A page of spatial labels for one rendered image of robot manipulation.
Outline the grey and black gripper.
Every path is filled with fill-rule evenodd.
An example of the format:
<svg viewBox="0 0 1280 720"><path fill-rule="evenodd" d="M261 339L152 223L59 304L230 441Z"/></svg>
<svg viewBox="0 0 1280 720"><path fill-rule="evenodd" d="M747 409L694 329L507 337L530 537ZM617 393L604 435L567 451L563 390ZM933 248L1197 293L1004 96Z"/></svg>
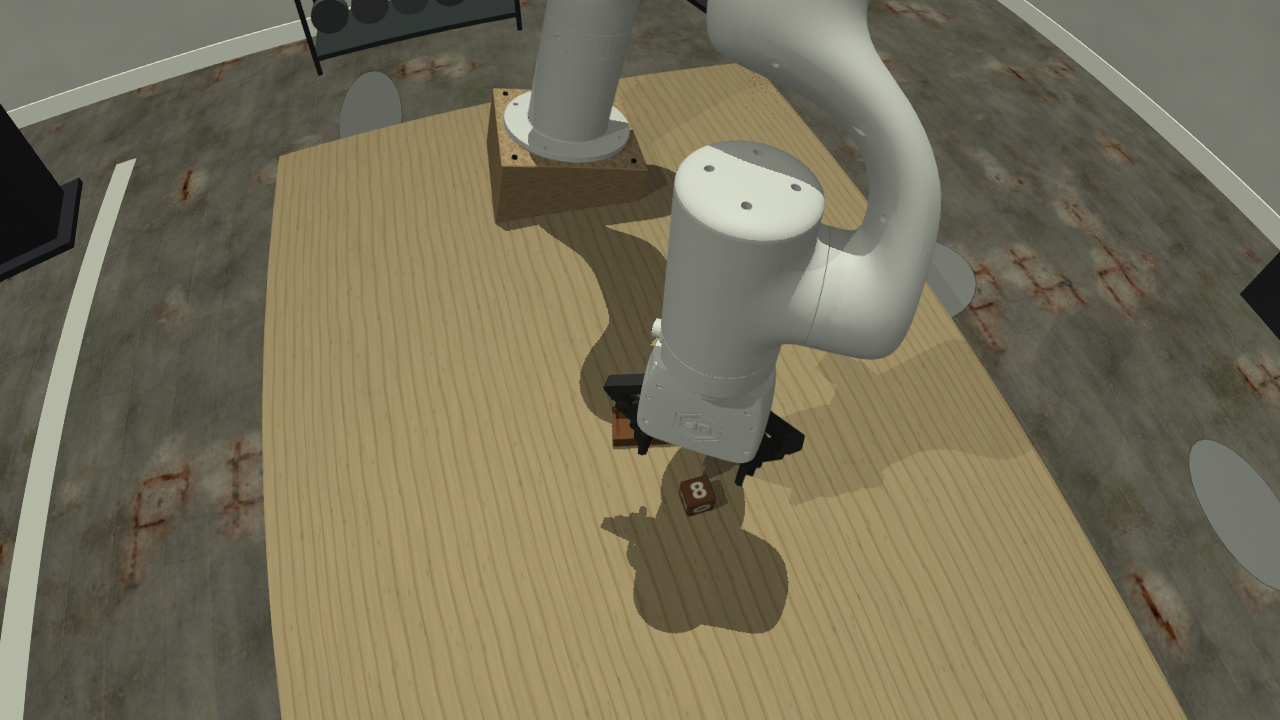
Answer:
<svg viewBox="0 0 1280 720"><path fill-rule="evenodd" d="M614 407L628 418L634 439L639 441L639 455L646 455L654 437L712 457L740 462L733 483L742 486L746 473L753 477L762 462L781 460L786 454L803 450L805 436L771 411L776 365L755 391L717 398L680 384L666 369L660 346L658 340L645 374L608 375L604 386L605 393L616 402Z"/></svg>

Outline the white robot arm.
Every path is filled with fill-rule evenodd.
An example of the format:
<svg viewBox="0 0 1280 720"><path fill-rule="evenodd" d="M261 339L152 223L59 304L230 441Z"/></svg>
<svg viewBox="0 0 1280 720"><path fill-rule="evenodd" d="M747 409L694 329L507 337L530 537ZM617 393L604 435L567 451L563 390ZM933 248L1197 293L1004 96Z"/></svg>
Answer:
<svg viewBox="0 0 1280 720"><path fill-rule="evenodd" d="M718 53L847 131L869 199L861 225L846 231L820 223L820 182L781 149L723 141L681 163L652 337L669 374L699 395L756 389L782 345L887 357L913 323L940 229L940 174L916 111L870 41L868 1L707 1ZM547 0L532 91L503 120L518 146L572 163L625 149L628 122L613 102L639 3Z"/></svg>

